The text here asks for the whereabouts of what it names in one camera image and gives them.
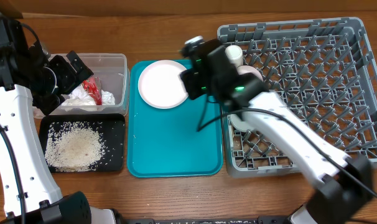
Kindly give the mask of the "red snack wrapper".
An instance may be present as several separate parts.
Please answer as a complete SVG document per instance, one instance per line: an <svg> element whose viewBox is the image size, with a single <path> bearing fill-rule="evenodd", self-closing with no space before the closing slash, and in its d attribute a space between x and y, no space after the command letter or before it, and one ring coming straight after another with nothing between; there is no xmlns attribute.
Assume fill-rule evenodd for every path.
<svg viewBox="0 0 377 224"><path fill-rule="evenodd" d="M101 81L98 77L91 77L83 83L84 90L94 99L96 105L102 105Z"/></svg>

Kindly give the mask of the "white napkin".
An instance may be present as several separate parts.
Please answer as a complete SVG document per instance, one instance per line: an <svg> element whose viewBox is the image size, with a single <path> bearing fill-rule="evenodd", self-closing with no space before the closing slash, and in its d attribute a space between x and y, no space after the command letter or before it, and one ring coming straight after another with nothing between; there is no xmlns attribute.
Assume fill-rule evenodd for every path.
<svg viewBox="0 0 377 224"><path fill-rule="evenodd" d="M100 95L102 105L115 105L115 98L112 93L101 90ZM82 86L79 86L69 94L62 106L96 106L96 102Z"/></svg>

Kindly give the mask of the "pink small bowl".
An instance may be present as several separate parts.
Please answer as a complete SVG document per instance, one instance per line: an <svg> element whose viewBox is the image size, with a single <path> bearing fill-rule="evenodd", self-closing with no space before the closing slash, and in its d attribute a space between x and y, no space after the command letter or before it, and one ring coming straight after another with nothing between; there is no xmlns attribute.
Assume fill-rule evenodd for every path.
<svg viewBox="0 0 377 224"><path fill-rule="evenodd" d="M237 68L237 71L240 75L243 75L245 73L252 73L253 75L255 75L257 78L259 78L261 81L263 81L263 77L260 73L259 70L257 70L256 68L252 67L252 66L249 66L249 65L242 65L240 67Z"/></svg>

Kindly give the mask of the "cream paper cup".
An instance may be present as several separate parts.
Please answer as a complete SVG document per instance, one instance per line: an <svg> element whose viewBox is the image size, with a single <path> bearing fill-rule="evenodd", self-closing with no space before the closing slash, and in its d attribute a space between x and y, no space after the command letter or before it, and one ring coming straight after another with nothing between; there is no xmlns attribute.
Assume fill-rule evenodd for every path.
<svg viewBox="0 0 377 224"><path fill-rule="evenodd" d="M225 49L226 56L229 61L235 66L243 66L243 50L237 45L230 45Z"/></svg>

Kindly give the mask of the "grey bowl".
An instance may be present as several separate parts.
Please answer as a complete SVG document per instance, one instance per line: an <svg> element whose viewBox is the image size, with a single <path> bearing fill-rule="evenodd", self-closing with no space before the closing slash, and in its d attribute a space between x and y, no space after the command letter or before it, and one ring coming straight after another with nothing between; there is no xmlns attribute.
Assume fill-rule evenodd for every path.
<svg viewBox="0 0 377 224"><path fill-rule="evenodd" d="M236 114L230 115L230 122L235 129L241 132L254 131L253 127L251 127L247 122L242 121Z"/></svg>

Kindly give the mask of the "pile of rice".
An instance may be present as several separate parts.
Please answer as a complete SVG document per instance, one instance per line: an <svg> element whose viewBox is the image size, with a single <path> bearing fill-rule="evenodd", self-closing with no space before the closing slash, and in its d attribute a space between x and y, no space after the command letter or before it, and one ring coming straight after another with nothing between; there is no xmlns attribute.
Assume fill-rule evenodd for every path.
<svg viewBox="0 0 377 224"><path fill-rule="evenodd" d="M87 121L53 122L45 145L45 160L59 172L95 170L107 147L103 134Z"/></svg>

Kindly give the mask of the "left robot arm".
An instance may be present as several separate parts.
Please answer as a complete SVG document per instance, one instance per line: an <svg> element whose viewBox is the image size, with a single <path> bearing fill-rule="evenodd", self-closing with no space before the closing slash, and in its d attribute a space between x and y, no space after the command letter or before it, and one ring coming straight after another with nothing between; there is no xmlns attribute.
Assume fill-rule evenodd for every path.
<svg viewBox="0 0 377 224"><path fill-rule="evenodd" d="M114 209L92 207L82 192L63 196L45 161L34 108L50 114L92 71L75 52L51 56L29 29L0 17L0 175L6 223L117 223Z"/></svg>

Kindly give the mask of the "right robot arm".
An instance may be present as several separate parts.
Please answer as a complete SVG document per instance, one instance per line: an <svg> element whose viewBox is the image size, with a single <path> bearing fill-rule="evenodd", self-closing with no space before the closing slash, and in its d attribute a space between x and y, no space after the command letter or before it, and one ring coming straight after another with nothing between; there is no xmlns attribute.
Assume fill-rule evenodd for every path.
<svg viewBox="0 0 377 224"><path fill-rule="evenodd" d="M265 135L315 189L284 223L345 223L375 196L369 160L353 159L322 139L256 75L240 75L218 39L192 38L180 52L192 63L180 74L189 98L214 97L226 115Z"/></svg>

